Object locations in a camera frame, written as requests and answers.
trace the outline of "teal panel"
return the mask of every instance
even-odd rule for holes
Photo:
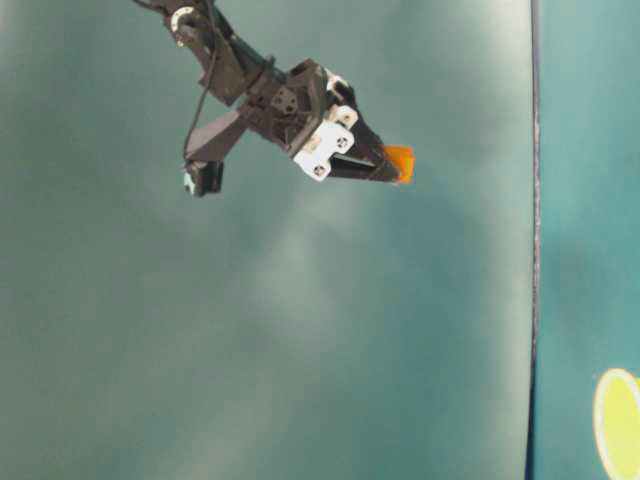
[[[317,185],[247,136],[195,201],[200,72],[160,19],[0,1],[0,477],[521,477],[528,3],[219,3],[349,79],[416,183]]]
[[[604,479],[599,376],[640,373],[640,4],[541,2],[542,274],[535,478]]]

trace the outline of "dark vertical edge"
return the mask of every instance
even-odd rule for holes
[[[534,480],[536,371],[540,300],[540,5],[531,0],[531,60],[533,65],[533,291],[531,306],[531,388],[525,479]]]

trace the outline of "black cable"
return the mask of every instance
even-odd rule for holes
[[[211,22],[211,28],[214,29],[216,25],[215,21],[215,8],[213,6],[214,0],[209,0],[206,3],[207,10],[209,11],[209,22]],[[196,129],[198,122],[200,121],[200,115],[202,114],[202,108],[204,107],[204,101],[207,98],[207,93],[211,88],[211,81],[213,80],[213,70],[216,66],[216,48],[215,45],[211,51],[211,60],[209,61],[209,68],[207,69],[207,76],[205,77],[204,87],[202,89],[202,93],[200,94],[200,100],[198,100],[198,107],[196,108],[196,113],[193,117],[193,121],[191,122],[191,127],[189,127],[189,132],[187,133],[187,137],[184,139],[184,145],[182,147],[182,157],[187,161],[187,154],[189,148],[189,141],[191,140],[191,136],[193,135],[193,131]]]
[[[157,5],[150,5],[146,2],[143,2],[142,0],[133,0],[133,3],[135,3],[136,5],[138,5],[139,7],[142,7],[146,10],[151,10],[152,12],[156,12],[156,13],[162,13],[164,14],[164,8],[159,7]]]

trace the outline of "teal surface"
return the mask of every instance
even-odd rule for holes
[[[640,4],[541,2],[542,274],[535,478],[605,479],[597,380],[640,376]]]
[[[219,4],[349,79],[416,183],[318,185],[249,135],[193,200],[200,72],[160,19],[1,1],[0,478],[520,478],[528,2]]]

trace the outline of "yellow circle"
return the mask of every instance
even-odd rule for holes
[[[593,429],[611,480],[640,480],[640,381],[629,372],[613,369],[600,379]]]

